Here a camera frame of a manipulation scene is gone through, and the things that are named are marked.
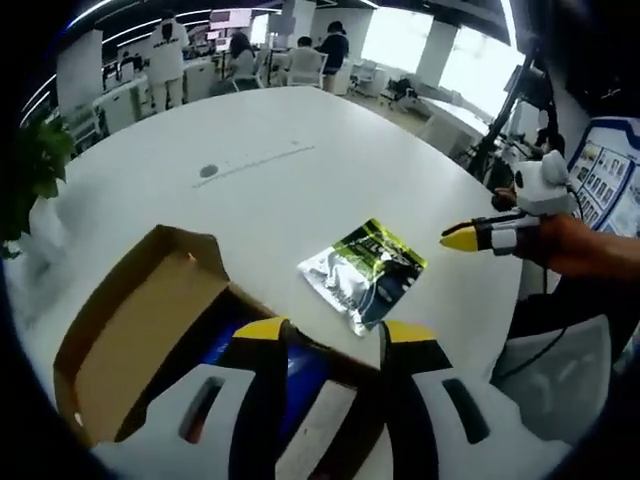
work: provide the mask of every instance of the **green leaves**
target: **green leaves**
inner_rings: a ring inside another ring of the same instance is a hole
[[[5,242],[29,233],[29,212],[36,198],[58,195],[56,180],[66,181],[65,167],[74,153],[73,139],[60,118],[46,122],[40,115],[18,130],[15,149],[3,162],[0,174],[2,191],[7,194],[6,207],[0,213],[4,258],[8,254]]]

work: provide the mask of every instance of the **floor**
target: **floor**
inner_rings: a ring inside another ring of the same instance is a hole
[[[343,98],[377,113],[414,135],[424,127],[424,124],[427,121],[427,119],[418,112],[411,110],[405,112],[397,105],[392,105],[390,107],[389,100],[384,97],[371,98],[352,93],[344,96]]]

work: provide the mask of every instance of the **box flap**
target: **box flap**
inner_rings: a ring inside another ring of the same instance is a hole
[[[220,257],[220,247],[216,237],[204,233],[187,232],[174,227],[164,228],[173,235],[176,247],[195,257],[198,263],[210,272],[229,281],[229,275],[227,275]]]
[[[215,238],[173,227],[157,226],[118,262],[54,362],[58,410],[81,439],[116,437],[173,346],[228,284]]]

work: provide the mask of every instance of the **white shirt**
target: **white shirt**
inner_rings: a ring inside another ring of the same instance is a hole
[[[289,52],[286,68],[297,72],[316,73],[322,68],[323,56],[311,47],[294,48]]]
[[[162,36],[162,27],[173,24],[171,38],[166,41]],[[148,40],[149,83],[157,85],[182,77],[184,61],[182,50],[189,45],[187,29],[175,20],[165,20],[156,27]]]
[[[238,58],[232,58],[229,65],[233,67],[233,77],[250,77],[253,75],[253,67],[256,59],[250,50],[244,50]]]

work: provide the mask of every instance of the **robotic hand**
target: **robotic hand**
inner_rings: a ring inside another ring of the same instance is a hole
[[[568,187],[569,172],[557,150],[542,161],[516,164],[514,174],[515,208],[455,225],[442,232],[440,244],[466,252],[491,249],[496,255],[510,255],[525,241],[525,233],[540,227],[542,218],[575,210],[576,200]]]

